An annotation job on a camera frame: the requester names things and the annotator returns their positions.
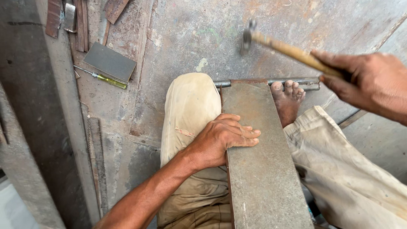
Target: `forearm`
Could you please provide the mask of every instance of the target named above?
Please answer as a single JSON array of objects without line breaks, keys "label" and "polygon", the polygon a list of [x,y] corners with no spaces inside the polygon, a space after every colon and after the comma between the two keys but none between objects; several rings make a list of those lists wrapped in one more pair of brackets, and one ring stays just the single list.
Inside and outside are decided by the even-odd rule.
[{"label": "forearm", "polygon": [[192,174],[198,172],[180,151],[152,177],[124,196],[96,229],[143,228],[157,213],[160,206]]}]

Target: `hammer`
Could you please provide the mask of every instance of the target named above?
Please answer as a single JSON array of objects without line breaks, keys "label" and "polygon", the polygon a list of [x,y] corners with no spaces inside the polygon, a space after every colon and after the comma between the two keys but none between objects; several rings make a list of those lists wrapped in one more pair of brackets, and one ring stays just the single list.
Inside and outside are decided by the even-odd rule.
[{"label": "hammer", "polygon": [[311,54],[305,52],[304,50],[297,48],[295,46],[291,46],[286,44],[282,41],[278,41],[273,39],[270,36],[263,35],[261,32],[255,30],[257,26],[257,21],[255,19],[250,19],[249,21],[249,28],[243,31],[243,41],[240,48],[240,54],[245,55],[248,54],[250,51],[250,44],[252,41],[262,44],[263,46],[272,48],[274,50],[279,51],[282,54],[285,54],[291,58],[296,59],[316,70],[322,71],[327,75],[333,75],[345,79],[345,76],[340,71],[329,67],[318,59],[316,59]]}]

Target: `metal rod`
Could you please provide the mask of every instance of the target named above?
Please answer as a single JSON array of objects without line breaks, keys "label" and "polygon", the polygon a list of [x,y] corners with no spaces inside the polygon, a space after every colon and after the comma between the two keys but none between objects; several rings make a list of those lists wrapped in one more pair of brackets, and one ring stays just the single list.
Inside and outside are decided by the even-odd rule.
[{"label": "metal rod", "polygon": [[91,75],[93,74],[92,72],[90,72],[90,71],[88,71],[88,70],[85,70],[85,69],[83,69],[83,68],[81,68],[81,67],[78,67],[78,66],[76,66],[76,65],[74,65],[74,67],[75,67],[75,68],[79,68],[79,69],[81,69],[82,71],[85,71],[85,72],[87,72],[87,73],[90,73]]},{"label": "metal rod", "polygon": [[[280,81],[283,84],[287,80],[292,80],[294,82],[297,82],[298,84],[306,84],[306,85],[312,85],[312,84],[317,84],[319,82],[318,77],[309,77],[309,78],[269,78],[267,79],[267,82],[269,85],[271,85],[274,82]],[[225,87],[230,87],[230,80],[221,80],[221,81],[213,81],[215,83],[215,86],[217,88],[220,88],[222,85],[222,88]]]},{"label": "metal rod", "polygon": [[321,88],[319,83],[311,84],[311,85],[300,84],[298,87],[302,88],[304,90],[319,90]]}]

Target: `hand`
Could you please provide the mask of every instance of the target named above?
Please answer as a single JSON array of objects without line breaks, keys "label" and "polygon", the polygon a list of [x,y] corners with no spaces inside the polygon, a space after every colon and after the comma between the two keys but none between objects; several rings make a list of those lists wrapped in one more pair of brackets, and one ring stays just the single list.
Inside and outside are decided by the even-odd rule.
[{"label": "hand", "polygon": [[260,131],[240,125],[239,120],[238,115],[220,114],[206,125],[182,154],[190,159],[197,170],[226,165],[225,151],[228,148],[258,143]]},{"label": "hand", "polygon": [[329,75],[320,77],[341,100],[407,124],[407,68],[394,55],[337,55],[316,50],[311,54],[352,75],[350,82]]}]

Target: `bare foot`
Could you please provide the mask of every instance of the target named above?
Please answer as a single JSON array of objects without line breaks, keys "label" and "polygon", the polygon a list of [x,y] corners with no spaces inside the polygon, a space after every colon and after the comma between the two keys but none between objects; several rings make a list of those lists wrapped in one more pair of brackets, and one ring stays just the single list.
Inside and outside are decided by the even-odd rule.
[{"label": "bare foot", "polygon": [[305,91],[298,88],[297,82],[287,80],[284,87],[285,91],[282,91],[281,82],[274,82],[270,87],[283,128],[295,121],[298,109],[305,98]]}]

